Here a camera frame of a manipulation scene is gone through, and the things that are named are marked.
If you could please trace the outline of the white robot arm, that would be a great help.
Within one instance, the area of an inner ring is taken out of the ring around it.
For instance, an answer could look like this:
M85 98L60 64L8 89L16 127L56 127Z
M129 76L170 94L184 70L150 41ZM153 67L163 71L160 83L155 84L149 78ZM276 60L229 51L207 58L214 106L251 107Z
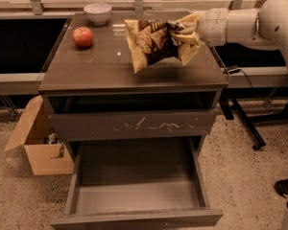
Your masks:
M238 43L281 52L288 71L288 0L267 0L259 9L211 9L191 13L174 23L174 37L210 47Z

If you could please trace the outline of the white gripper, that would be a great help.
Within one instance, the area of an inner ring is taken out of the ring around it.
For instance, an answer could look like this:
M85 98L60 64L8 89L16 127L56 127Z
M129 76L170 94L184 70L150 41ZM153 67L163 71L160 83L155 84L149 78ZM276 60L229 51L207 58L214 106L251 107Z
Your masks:
M207 11L197 22L179 22L175 33L179 41L192 45L200 45L203 40L209 47L223 46L227 39L229 10L225 8Z

